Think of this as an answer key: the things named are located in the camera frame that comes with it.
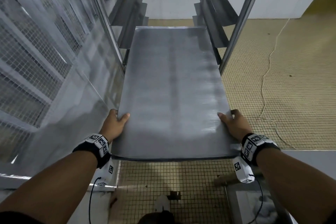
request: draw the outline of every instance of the white cable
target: white cable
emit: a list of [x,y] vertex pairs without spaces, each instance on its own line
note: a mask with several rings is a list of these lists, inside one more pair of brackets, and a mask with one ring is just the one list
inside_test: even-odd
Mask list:
[[278,38],[279,38],[281,32],[282,32],[282,31],[284,30],[284,28],[286,27],[286,25],[287,25],[288,22],[289,22],[289,19],[286,21],[285,25],[282,27],[282,29],[280,30],[279,34],[276,36],[276,38],[275,38],[274,49],[273,49],[273,51],[270,53],[270,55],[269,55],[269,57],[268,57],[268,70],[267,70],[267,72],[264,74],[264,76],[263,76],[263,78],[262,78],[262,85],[261,85],[261,96],[262,96],[262,101],[263,101],[264,106],[263,106],[263,108],[262,108],[262,111],[261,111],[261,113],[260,113],[258,119],[267,120],[267,121],[271,121],[271,122],[275,123],[275,132],[276,132],[277,136],[278,136],[278,137],[279,137],[285,144],[287,144],[287,145],[293,147],[295,150],[297,150],[294,146],[292,146],[290,143],[287,143],[287,142],[280,136],[280,134],[279,134],[279,132],[278,132],[278,124],[277,124],[275,121],[270,120],[270,119],[266,119],[266,118],[262,118],[262,117],[261,117],[261,116],[263,115],[264,110],[265,110],[265,107],[266,107],[266,99],[265,99],[265,97],[264,97],[265,77],[267,76],[268,72],[271,70],[271,56],[272,56],[272,54],[275,52],[275,50],[276,50],[276,48],[277,48],[277,45],[278,45]]

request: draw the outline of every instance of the wrist strap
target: wrist strap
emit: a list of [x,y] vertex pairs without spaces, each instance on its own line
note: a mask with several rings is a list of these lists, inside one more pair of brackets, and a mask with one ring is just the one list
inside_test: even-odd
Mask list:
[[72,152],[75,151],[92,152],[98,161],[97,168],[102,168],[111,157],[111,154],[109,153],[109,142],[100,134],[92,134],[87,137]]
[[249,133],[242,141],[243,149],[241,151],[241,157],[249,164],[258,166],[257,155],[258,153],[266,148],[275,148],[280,150],[275,142],[264,135],[257,135]]

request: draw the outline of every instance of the hand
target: hand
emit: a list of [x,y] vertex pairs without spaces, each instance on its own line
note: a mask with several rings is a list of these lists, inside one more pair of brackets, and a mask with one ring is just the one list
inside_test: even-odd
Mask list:
[[231,110],[231,114],[234,115],[233,119],[229,119],[221,112],[218,113],[218,117],[227,125],[230,134],[241,143],[244,136],[253,133],[252,128],[240,111],[237,109]]
[[111,109],[99,131],[99,134],[103,135],[108,143],[111,143],[113,139],[117,138],[121,132],[123,132],[124,125],[130,116],[130,114],[127,113],[124,114],[120,120],[117,120],[117,113],[117,110]]

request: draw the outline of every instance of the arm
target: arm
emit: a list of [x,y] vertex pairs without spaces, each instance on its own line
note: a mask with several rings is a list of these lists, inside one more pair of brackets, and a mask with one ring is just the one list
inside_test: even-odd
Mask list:
[[[234,119],[219,113],[230,133],[242,142],[252,128],[238,110]],[[283,152],[267,148],[257,155],[257,164],[280,203],[298,223],[324,223],[336,209],[336,181],[321,171]]]
[[[109,142],[118,137],[129,114],[120,121],[112,109],[100,130]],[[97,167],[88,151],[76,151],[42,170],[0,204],[0,212],[24,213],[45,224],[67,223],[82,200]]]

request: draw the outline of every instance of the forearm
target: forearm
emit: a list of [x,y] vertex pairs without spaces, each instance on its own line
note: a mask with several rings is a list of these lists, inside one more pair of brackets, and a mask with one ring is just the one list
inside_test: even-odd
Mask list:
[[298,223],[323,223],[336,209],[336,181],[276,149],[264,149],[257,163],[280,203]]
[[97,167],[95,155],[76,151],[25,182],[0,204],[45,224],[66,223],[82,200]]

